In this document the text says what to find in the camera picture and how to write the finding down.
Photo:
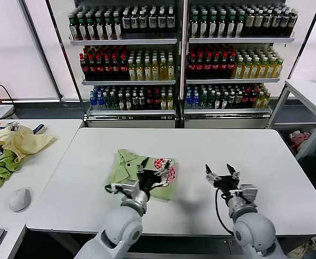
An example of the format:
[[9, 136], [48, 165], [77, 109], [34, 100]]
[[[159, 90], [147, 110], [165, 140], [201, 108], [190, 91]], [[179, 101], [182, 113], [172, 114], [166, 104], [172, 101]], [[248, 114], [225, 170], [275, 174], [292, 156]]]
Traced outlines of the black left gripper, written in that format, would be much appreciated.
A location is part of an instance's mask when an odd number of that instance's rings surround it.
[[150, 195], [150, 191], [157, 187], [168, 185], [172, 180], [171, 159], [155, 159], [154, 167], [156, 171], [145, 169], [148, 161], [149, 157], [146, 157], [137, 170], [139, 189], [146, 195]]

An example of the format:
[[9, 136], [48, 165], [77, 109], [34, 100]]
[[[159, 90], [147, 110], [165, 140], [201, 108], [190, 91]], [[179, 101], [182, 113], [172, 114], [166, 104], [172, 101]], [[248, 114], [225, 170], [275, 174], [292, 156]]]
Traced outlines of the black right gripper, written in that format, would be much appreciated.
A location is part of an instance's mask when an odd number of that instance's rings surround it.
[[206, 179], [207, 181], [222, 191], [226, 196], [230, 196], [230, 191], [237, 190], [239, 185], [239, 175], [240, 171], [237, 171], [234, 167], [226, 164], [227, 169], [230, 175], [219, 176], [216, 173], [212, 172], [208, 164], [205, 165], [206, 169]]

